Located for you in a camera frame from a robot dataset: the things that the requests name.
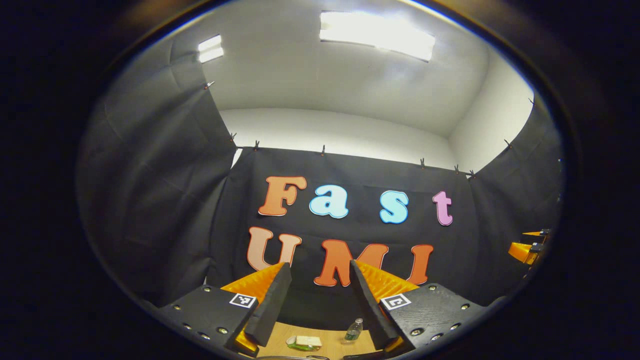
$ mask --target white wall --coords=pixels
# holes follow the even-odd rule
[[[329,111],[234,109],[220,115],[238,146],[322,151],[453,169],[449,142],[412,127]]]
[[[520,74],[494,51],[483,86],[449,137],[460,170],[474,172],[500,154],[527,122],[533,90]]]

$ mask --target light blue letter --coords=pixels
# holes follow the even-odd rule
[[[406,205],[409,197],[403,192],[386,191],[380,195],[380,205],[386,210],[380,211],[380,218],[384,223],[400,224],[409,216]]]
[[[332,218],[344,218],[349,213],[347,209],[347,191],[337,185],[322,185],[316,189],[316,195],[330,196],[314,197],[309,202],[309,210],[320,216],[331,215]]]

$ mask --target ceiling light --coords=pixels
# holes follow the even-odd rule
[[[222,37],[220,35],[216,35],[199,43],[198,51],[200,52],[198,59],[201,63],[219,58],[224,55],[224,51],[222,50]]]
[[[407,22],[368,13],[322,12],[320,39],[363,44],[429,61],[435,37]]]

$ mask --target water bottle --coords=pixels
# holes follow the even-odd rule
[[[349,326],[347,329],[347,334],[344,336],[344,340],[342,340],[343,344],[353,343],[358,339],[360,333],[362,332],[362,319],[357,318],[354,323]]]

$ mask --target wooden table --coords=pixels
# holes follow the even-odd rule
[[[267,346],[259,347],[258,357],[273,355],[306,357],[307,355],[319,355],[326,356],[331,360],[341,360],[345,355],[366,354],[376,351],[368,330],[363,331],[354,343],[343,345],[341,341],[346,333],[346,329],[344,331],[308,329],[277,322],[273,327]],[[318,351],[301,351],[287,347],[287,339],[297,335],[317,336],[322,342],[322,347]]]

